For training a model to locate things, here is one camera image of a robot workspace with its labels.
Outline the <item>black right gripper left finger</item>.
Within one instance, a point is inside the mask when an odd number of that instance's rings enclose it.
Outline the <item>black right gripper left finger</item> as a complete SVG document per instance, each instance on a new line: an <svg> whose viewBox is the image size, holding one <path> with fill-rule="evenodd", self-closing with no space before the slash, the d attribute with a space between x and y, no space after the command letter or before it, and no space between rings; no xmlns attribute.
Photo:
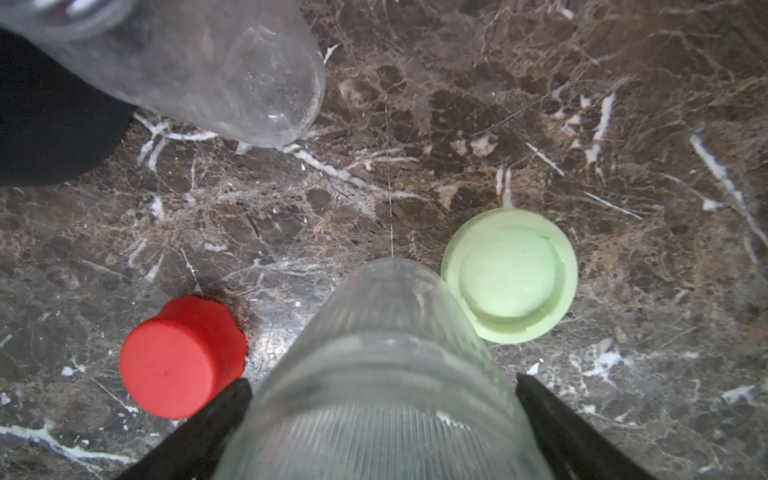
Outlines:
<svg viewBox="0 0 768 480"><path fill-rule="evenodd" d="M252 399L245 378L232 382L156 448L121 473L121 479L210 479Z"/></svg>

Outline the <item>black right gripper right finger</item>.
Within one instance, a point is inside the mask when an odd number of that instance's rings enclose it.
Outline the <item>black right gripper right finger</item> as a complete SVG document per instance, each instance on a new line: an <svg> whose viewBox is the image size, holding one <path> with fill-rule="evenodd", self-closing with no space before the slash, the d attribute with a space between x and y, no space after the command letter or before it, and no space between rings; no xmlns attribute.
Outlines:
<svg viewBox="0 0 768 480"><path fill-rule="evenodd" d="M654 479L535 377L516 379L515 395L557 479Z"/></svg>

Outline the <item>red jar lid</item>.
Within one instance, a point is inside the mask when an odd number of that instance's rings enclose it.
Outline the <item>red jar lid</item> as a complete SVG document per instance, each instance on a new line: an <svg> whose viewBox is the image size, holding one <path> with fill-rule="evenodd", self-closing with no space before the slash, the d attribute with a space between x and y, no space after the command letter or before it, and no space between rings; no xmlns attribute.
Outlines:
<svg viewBox="0 0 768 480"><path fill-rule="evenodd" d="M244 371L247 341L230 311L198 296L167 303L123 342L119 370L131 398L171 420L197 413Z"/></svg>

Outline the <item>light green jar lid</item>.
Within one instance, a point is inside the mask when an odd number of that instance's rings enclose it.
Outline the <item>light green jar lid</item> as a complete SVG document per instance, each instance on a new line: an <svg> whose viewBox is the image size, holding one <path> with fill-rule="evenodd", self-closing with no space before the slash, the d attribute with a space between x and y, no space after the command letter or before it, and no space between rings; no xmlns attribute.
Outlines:
<svg viewBox="0 0 768 480"><path fill-rule="evenodd" d="M441 276L480 338L511 345L560 323L574 301L579 269L556 224L530 211L496 208L456 231Z"/></svg>

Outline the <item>red lid oatmeal jar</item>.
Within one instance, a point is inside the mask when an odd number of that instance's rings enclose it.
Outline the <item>red lid oatmeal jar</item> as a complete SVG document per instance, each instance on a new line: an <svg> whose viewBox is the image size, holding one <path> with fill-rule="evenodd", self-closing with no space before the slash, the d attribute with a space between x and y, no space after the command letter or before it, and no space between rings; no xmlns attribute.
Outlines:
<svg viewBox="0 0 768 480"><path fill-rule="evenodd" d="M403 258L339 285L255 393L218 479L549 479L448 285Z"/></svg>

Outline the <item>clear oatmeal jar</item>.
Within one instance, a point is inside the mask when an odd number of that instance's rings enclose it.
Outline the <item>clear oatmeal jar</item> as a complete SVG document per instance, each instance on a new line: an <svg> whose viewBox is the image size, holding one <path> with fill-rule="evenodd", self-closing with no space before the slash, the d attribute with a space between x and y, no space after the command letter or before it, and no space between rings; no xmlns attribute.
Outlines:
<svg viewBox="0 0 768 480"><path fill-rule="evenodd" d="M5 1L1 24L117 99L260 148L306 133L325 93L294 1Z"/></svg>

